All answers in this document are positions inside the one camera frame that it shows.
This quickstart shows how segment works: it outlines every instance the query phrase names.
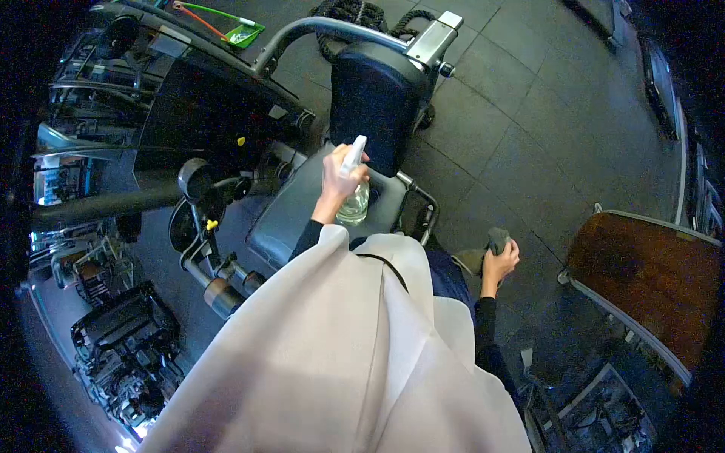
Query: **spray nozzle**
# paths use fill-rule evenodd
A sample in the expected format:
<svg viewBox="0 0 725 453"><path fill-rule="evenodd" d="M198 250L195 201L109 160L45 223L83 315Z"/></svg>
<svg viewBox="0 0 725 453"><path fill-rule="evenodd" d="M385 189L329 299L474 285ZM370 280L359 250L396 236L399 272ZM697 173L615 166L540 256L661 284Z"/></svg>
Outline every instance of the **spray nozzle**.
<svg viewBox="0 0 725 453"><path fill-rule="evenodd" d="M365 136L357 136L355 141L352 142L352 149L349 153L347 153L347 156L345 156L345 160L342 161L340 176L343 178L349 177L350 173L352 173L352 171L360 165L360 162L363 160L363 150L365 149L365 144L367 142L368 137Z"/></svg>

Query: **black padded seat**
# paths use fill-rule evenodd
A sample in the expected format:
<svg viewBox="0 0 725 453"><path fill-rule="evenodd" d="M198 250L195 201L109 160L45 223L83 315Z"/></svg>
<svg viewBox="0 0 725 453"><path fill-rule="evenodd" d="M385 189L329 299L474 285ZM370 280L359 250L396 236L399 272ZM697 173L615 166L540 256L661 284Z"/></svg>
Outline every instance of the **black padded seat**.
<svg viewBox="0 0 725 453"><path fill-rule="evenodd" d="M257 219L246 237L249 247L274 269L287 264L315 208L322 187L323 159L332 152L329 142L305 161ZM373 191L379 196L373 200ZM362 223L347 227L350 239L390 233L397 224L407 186L397 177L370 171L370 204Z"/></svg>

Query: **person's right hand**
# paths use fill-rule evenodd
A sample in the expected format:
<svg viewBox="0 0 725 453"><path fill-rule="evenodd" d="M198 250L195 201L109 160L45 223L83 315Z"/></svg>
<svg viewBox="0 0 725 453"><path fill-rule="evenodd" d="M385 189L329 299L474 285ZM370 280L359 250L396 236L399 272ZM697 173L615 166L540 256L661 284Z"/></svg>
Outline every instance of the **person's right hand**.
<svg viewBox="0 0 725 453"><path fill-rule="evenodd" d="M323 159L322 194L312 213L312 219L323 225L333 223L347 197L353 195L360 183L370 180L365 164L358 165L346 178L340 175L342 162L351 150L351 145L342 144ZM369 160L368 155L362 153L362 161Z"/></svg>
<svg viewBox="0 0 725 453"><path fill-rule="evenodd" d="M518 262L518 244L511 239L506 243L503 252L495 256L489 249L484 256L484 272L481 284L481 297L496 298L498 284L503 278L512 273Z"/></svg>

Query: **clear plastic spray bottle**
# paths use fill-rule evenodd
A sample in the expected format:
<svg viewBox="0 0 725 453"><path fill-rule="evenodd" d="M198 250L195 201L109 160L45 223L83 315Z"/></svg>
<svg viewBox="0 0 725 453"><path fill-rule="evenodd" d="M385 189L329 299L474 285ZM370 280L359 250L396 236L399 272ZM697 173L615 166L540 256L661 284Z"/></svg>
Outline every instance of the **clear plastic spray bottle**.
<svg viewBox="0 0 725 453"><path fill-rule="evenodd" d="M363 159L363 151L368 138L365 136L357 136L352 143L352 149L345 156L345 160L340 167L340 176L348 178L350 173L360 165ZM354 226L360 224L368 215L368 200L370 198L370 185L367 181L363 181L355 189L353 195L347 197L345 203L337 212L337 220L342 225Z"/></svg>

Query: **white coat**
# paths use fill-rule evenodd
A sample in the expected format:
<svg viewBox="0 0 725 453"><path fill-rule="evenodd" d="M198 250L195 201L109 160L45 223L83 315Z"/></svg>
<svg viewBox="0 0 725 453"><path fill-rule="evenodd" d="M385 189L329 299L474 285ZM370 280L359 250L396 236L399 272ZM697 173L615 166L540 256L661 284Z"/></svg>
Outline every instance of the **white coat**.
<svg viewBox="0 0 725 453"><path fill-rule="evenodd" d="M227 321L139 451L530 452L474 354L470 312L433 296L418 242L353 253L327 225Z"/></svg>

